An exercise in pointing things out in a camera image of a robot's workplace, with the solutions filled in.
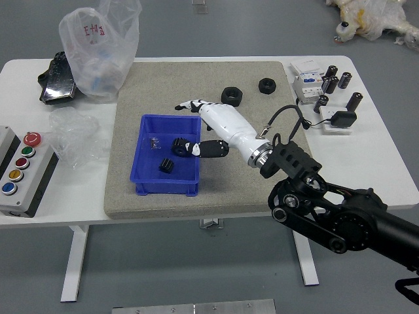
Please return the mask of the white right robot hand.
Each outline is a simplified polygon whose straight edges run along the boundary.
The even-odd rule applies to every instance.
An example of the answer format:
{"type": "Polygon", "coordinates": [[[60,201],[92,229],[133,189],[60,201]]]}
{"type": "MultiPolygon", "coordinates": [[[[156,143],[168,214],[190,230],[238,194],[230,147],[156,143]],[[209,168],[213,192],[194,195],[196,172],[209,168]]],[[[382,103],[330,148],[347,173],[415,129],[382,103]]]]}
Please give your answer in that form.
{"type": "Polygon", "coordinates": [[[255,152],[270,146],[268,139],[257,138],[253,126],[232,105],[196,99],[175,106],[175,110],[183,109],[199,114],[207,126],[230,148],[237,148],[248,163],[255,152]]]}

